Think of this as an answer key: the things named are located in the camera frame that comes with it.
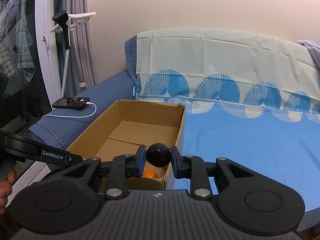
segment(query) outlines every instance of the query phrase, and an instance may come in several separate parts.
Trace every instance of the garment steamer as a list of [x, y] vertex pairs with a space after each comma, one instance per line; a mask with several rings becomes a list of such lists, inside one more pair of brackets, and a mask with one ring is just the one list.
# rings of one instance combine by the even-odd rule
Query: garment steamer
[[95, 12], [90, 13], [81, 13], [81, 14], [68, 14], [67, 11], [62, 11], [57, 13], [52, 17], [52, 20], [57, 23], [55, 27], [51, 30], [55, 33], [63, 32], [64, 41], [66, 45], [66, 56], [64, 61], [64, 70], [63, 70], [63, 79], [62, 79], [62, 87], [61, 87], [61, 98], [64, 97], [64, 93], [66, 90], [66, 82], [67, 82], [67, 74], [68, 74], [68, 65], [69, 65], [69, 54], [70, 54], [70, 31], [74, 31], [75, 27], [78, 25], [85, 24], [89, 21], [89, 19], [96, 15]]

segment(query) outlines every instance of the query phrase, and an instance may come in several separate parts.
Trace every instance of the cardboard box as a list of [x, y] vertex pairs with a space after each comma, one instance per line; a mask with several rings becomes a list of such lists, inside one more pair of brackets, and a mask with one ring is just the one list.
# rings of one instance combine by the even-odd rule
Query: cardboard box
[[[102, 162], [115, 156], [135, 154], [141, 144], [177, 146], [182, 153], [185, 106], [148, 101], [119, 100], [103, 112], [67, 149], [87, 159]], [[146, 162], [145, 170], [153, 170], [157, 178], [129, 178], [128, 189], [173, 189], [175, 178], [171, 164], [157, 168]]]

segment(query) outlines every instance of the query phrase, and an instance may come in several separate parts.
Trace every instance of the plaid shirt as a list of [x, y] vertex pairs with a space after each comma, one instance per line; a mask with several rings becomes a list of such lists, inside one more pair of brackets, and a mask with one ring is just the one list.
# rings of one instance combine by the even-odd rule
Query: plaid shirt
[[21, 0], [19, 20], [16, 25], [16, 42], [18, 51], [18, 65], [17, 68], [23, 68], [23, 74], [30, 83], [35, 72], [36, 67], [33, 63], [32, 55], [30, 53], [30, 46], [33, 43], [31, 34], [28, 31], [27, 19], [25, 14], [25, 1]]
[[14, 74], [14, 65], [8, 49], [4, 46], [3, 42], [0, 42], [0, 64], [3, 66], [3, 69], [0, 71], [10, 78]]

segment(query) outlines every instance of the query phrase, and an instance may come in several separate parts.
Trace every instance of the phone screen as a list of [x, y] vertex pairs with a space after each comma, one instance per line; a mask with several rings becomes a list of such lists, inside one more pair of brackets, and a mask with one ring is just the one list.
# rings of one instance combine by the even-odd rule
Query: phone screen
[[53, 108], [80, 108], [89, 102], [89, 98], [60, 98], [53, 103]]

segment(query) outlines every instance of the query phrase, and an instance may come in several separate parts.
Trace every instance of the human hand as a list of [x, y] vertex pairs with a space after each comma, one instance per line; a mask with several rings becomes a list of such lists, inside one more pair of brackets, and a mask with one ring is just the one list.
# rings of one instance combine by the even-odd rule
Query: human hand
[[8, 196], [12, 193], [12, 184], [17, 179], [15, 170], [10, 171], [6, 181], [0, 182], [0, 214], [5, 212], [5, 206], [8, 203]]

